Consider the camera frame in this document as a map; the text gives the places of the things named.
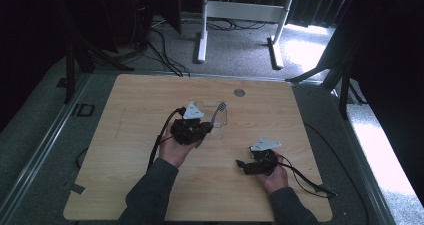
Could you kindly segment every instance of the hand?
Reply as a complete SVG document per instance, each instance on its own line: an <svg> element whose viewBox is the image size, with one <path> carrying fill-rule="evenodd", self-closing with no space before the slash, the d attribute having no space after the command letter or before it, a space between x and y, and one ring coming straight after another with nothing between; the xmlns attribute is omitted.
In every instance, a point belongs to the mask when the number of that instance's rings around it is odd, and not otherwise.
<svg viewBox="0 0 424 225"><path fill-rule="evenodd" d="M278 162L283 162L283 158L281 156L278 157ZM268 194L289 186L287 171L281 165L277 165L272 174L269 176L265 174L257 174L256 177L265 187Z"/></svg>
<svg viewBox="0 0 424 225"><path fill-rule="evenodd" d="M163 142L159 146L159 157L174 165L176 168L179 168L183 164L187 154L194 148L196 143L190 145L179 144L172 137L171 127L172 123L169 123L166 127L166 134L164 138L162 138Z"/></svg>

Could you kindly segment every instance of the small round object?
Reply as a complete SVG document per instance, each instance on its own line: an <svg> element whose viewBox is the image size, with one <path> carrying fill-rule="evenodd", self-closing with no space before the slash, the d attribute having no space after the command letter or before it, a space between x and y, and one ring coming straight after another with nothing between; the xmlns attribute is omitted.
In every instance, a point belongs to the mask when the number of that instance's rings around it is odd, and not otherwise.
<svg viewBox="0 0 424 225"><path fill-rule="evenodd" d="M236 95L237 97L244 97L246 93L243 89L237 88L236 90L234 90L234 95Z"/></svg>

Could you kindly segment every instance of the gray sleeve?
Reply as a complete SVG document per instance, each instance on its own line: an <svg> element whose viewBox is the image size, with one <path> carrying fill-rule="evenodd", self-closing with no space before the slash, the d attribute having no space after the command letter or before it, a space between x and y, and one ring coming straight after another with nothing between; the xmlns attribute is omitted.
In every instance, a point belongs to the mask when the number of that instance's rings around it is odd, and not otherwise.
<svg viewBox="0 0 424 225"><path fill-rule="evenodd" d="M163 224L178 169L157 158L126 197L119 224Z"/></svg>
<svg viewBox="0 0 424 225"><path fill-rule="evenodd" d="M290 187L271 193L270 201L277 225L318 224L312 212L303 206Z"/></svg>

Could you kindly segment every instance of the white stand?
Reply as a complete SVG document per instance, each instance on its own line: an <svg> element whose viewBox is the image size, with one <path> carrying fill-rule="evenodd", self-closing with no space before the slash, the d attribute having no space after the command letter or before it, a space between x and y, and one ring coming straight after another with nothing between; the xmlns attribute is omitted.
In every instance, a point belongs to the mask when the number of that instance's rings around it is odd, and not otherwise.
<svg viewBox="0 0 424 225"><path fill-rule="evenodd" d="M202 32L200 35L198 61L205 62L206 45L208 41L208 31L206 30L208 17L229 18L238 20L251 20L261 22L278 23L275 36L268 38L270 52L274 58L274 65L277 69L284 67L279 40L283 27L289 14L292 0L287 0L284 7L267 6L257 4L231 3L203 0L202 8Z"/></svg>

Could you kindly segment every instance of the clear plastic object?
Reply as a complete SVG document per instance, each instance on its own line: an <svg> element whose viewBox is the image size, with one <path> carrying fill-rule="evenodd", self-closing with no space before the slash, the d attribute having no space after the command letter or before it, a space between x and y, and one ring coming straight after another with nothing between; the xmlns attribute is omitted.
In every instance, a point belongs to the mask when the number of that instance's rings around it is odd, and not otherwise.
<svg viewBox="0 0 424 225"><path fill-rule="evenodd" d="M195 106L205 114L202 118L202 122L210 122L212 120L221 102L223 101L195 101ZM205 140L220 140L224 137L225 129L228 124L227 110L228 104L224 109L217 111L214 127L212 131L206 135Z"/></svg>

